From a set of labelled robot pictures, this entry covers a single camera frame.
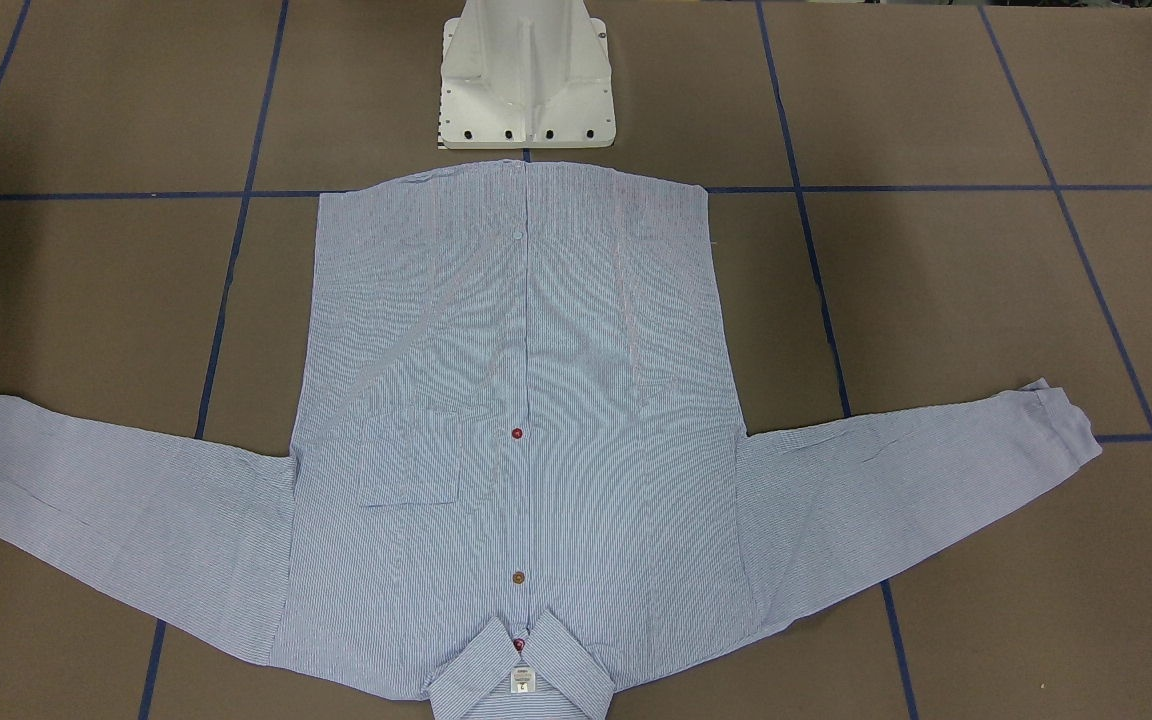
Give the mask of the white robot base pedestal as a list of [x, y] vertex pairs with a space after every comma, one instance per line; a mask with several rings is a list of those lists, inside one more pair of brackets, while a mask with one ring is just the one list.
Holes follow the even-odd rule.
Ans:
[[442, 149], [616, 141], [608, 31], [582, 1], [467, 1], [445, 20], [440, 77]]

